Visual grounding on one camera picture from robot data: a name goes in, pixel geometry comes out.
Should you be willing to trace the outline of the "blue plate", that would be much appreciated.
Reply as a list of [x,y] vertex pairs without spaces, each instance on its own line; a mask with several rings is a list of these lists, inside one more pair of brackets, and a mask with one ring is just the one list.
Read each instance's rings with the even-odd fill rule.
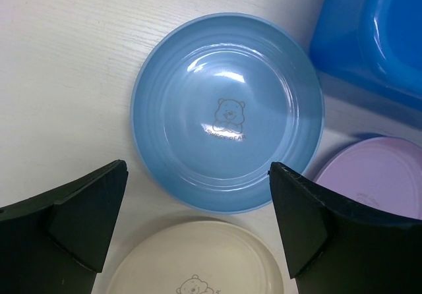
[[280,27],[216,13],[149,53],[130,117],[136,150],[163,190],[198,210],[238,214],[271,202],[271,163],[307,170],[324,96],[307,54]]

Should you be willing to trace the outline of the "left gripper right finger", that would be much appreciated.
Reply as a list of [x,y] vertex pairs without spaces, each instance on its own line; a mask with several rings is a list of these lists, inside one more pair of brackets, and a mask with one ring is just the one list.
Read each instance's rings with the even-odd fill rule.
[[279,162],[268,174],[300,293],[421,292],[420,220],[356,202]]

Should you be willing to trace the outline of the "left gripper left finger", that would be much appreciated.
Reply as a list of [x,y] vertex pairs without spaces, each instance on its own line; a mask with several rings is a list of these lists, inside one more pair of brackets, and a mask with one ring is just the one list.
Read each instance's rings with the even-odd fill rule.
[[104,268],[128,179],[115,160],[1,208],[2,293],[91,293]]

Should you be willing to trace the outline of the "purple plate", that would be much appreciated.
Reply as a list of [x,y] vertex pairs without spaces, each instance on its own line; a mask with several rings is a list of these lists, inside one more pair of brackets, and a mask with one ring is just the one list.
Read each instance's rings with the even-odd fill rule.
[[314,182],[372,208],[421,219],[421,147],[408,140],[380,136],[352,144]]

